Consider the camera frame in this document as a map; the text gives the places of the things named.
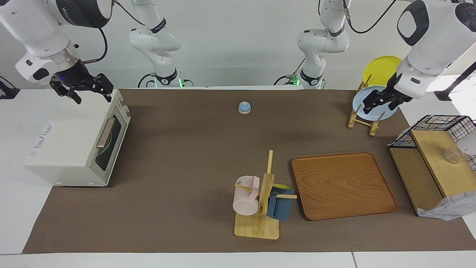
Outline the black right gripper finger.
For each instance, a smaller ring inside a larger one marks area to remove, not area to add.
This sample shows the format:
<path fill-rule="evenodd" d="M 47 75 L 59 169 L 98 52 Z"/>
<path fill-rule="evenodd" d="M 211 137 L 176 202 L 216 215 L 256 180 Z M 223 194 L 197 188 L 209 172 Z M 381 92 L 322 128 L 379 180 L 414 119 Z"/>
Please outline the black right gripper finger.
<path fill-rule="evenodd" d="M 92 91 L 102 95 L 107 102 L 112 102 L 113 84 L 103 73 L 92 78 Z"/>
<path fill-rule="evenodd" d="M 68 97 L 72 99 L 77 105 L 80 105 L 82 99 L 80 96 L 75 92 L 73 89 L 66 89 L 65 87 L 58 87 L 56 88 L 56 93 L 60 97 Z"/>

